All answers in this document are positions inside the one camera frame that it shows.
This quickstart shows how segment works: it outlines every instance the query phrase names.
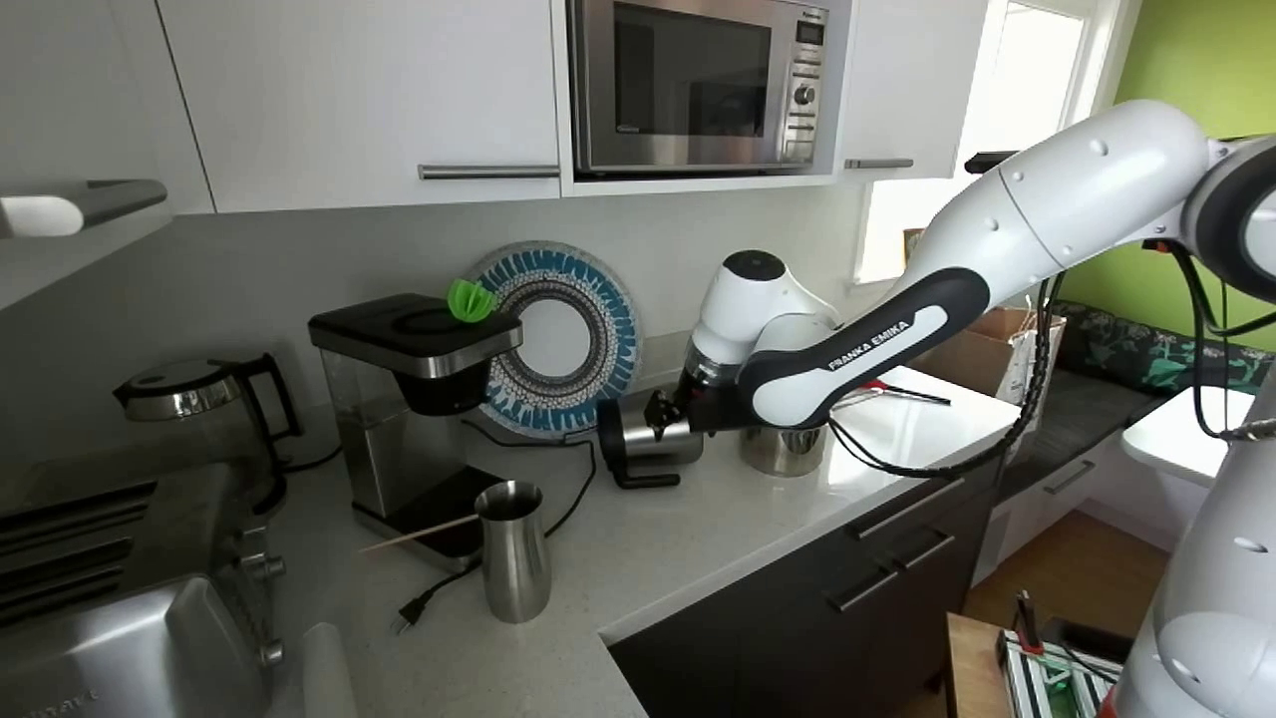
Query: white cabinet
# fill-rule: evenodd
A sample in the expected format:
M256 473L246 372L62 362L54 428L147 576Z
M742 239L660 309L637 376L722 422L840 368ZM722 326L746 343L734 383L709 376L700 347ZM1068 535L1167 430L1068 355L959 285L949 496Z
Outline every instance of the white cabinet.
M549 0L159 13L221 210L557 194Z
M952 174L988 0L855 0L847 174Z
M0 194L159 180L181 210L208 209L147 0L3 0L0 67Z
M1121 450L1121 435L1110 435L1086 456L1045 473L1042 484L999 504L988 515L973 581L988 577L1011 556L1019 556L1037 535L1057 525L1068 509L1086 505L1090 496L1100 496L1105 487L1126 484L1126 473L1128 473L1128 457Z

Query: microwave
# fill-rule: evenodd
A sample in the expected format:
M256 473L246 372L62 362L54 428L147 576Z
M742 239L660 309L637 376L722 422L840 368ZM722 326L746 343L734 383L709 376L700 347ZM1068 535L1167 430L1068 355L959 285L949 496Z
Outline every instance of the microwave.
M827 23L827 0L571 0L573 173L810 168Z

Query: cabinet handle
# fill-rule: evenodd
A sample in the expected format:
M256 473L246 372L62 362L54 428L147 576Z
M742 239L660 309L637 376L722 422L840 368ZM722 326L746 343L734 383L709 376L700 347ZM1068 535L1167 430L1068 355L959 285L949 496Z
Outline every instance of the cabinet handle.
M931 561L933 556L941 556L945 545L952 545L959 543L959 535L941 535L939 531L939 543L931 543L924 552L916 552L915 559L906 559L903 567L906 572L916 572L920 561Z
M419 164L427 185L448 180L557 180L557 164Z
M850 616L855 608L863 608L863 604L870 604L875 594L882 594L895 577L903 577L903 576L899 576L899 572L876 576L876 581L855 592L850 598L828 598L828 608L834 608L838 616Z
M939 499L945 499L945 496L952 496L959 487L964 487L964 480L959 480L959 484L949 484L949 487L941 487L941 489L931 489L931 496L920 496L916 504L910 504L910 505L895 509L895 515L887 515L882 523L875 523L875 525L859 531L859 539L864 543L864 539L875 539L875 535L888 531L895 523L903 523L903 517L916 515L920 505L931 505L931 504L939 504Z
M863 158L847 158L847 168L915 168L916 158L910 156L863 156Z
M1094 457L1080 457L1076 471L1068 471L1066 480L1057 484L1045 484L1042 489L1045 496L1062 496L1066 487L1074 487L1080 473L1090 473L1096 464Z

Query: coffee maker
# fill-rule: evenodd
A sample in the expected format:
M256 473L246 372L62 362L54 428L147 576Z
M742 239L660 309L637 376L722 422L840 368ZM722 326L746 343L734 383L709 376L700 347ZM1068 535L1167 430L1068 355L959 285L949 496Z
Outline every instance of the coffee maker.
M355 517L406 535L476 509L499 484L462 465L459 420L486 398L490 358L517 347L513 314L462 325L432 294L390 294L313 319L350 471ZM427 559L466 567L480 525L419 539Z

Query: microwave control panel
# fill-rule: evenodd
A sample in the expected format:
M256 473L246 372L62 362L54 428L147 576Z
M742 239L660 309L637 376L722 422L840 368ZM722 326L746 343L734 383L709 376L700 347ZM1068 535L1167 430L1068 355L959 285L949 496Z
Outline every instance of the microwave control panel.
M778 156L789 164L815 158L815 129L820 113L827 73L827 8L801 8L793 29L793 65L785 85L785 120L778 129Z

